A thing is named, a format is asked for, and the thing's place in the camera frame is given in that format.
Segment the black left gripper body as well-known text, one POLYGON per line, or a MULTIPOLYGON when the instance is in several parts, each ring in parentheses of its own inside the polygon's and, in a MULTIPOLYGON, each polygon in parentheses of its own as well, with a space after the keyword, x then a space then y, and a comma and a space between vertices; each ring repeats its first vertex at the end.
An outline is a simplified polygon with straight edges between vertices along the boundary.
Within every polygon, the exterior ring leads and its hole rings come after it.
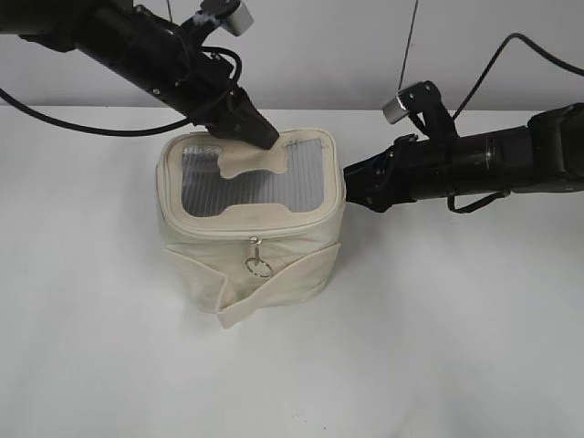
POLYGON ((186 76, 175 72, 156 78, 150 93, 182 119, 154 132, 170 132, 189 124, 203 124, 230 94, 235 93, 243 71, 243 61, 233 50, 224 47, 201 46, 186 50, 186 76))

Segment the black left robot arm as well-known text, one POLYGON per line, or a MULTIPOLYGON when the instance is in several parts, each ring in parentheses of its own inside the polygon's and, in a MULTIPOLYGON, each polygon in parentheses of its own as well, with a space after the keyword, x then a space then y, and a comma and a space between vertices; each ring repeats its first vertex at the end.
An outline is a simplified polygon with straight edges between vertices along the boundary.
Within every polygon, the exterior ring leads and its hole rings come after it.
POLYGON ((242 59, 204 43, 218 28, 239 37, 253 23, 242 1, 203 1, 181 24, 132 1, 4 1, 2 34, 59 53, 77 50, 183 118, 150 129, 106 130, 50 117, 6 91, 1 99, 46 124, 92 135, 139 138, 193 125, 269 150, 279 133, 239 86, 242 59))

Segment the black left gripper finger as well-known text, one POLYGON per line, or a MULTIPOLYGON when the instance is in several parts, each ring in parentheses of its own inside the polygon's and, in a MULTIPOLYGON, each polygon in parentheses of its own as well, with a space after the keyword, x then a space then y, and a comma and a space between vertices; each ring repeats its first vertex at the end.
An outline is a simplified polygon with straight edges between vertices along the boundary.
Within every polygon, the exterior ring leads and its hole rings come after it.
POLYGON ((243 141, 270 150, 278 131, 256 109, 246 93, 229 93, 207 114, 207 130, 215 137, 243 141))

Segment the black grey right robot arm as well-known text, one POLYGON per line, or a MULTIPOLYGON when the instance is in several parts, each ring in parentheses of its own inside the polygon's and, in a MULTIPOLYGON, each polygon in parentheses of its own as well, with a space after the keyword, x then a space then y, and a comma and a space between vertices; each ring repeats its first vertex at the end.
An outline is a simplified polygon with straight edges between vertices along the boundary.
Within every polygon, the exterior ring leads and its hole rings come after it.
POLYGON ((583 106, 471 136, 459 136, 452 123, 423 141, 401 136, 343 174, 347 201, 375 213, 444 198, 451 212, 469 214, 512 193, 577 193, 583 189, 583 106))

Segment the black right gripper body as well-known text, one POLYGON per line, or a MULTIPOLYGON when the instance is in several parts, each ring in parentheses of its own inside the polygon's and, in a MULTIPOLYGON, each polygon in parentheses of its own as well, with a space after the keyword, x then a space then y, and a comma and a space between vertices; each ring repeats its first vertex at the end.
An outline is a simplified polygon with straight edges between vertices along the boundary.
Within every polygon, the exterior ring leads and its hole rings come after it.
POLYGON ((457 134, 426 141, 416 134, 397 138, 385 151, 343 169, 346 201, 375 213, 384 213, 396 204, 413 203, 412 171, 406 167, 412 159, 407 154, 428 158, 438 152, 442 158, 437 162, 443 164, 448 161, 450 147, 458 140, 457 134))

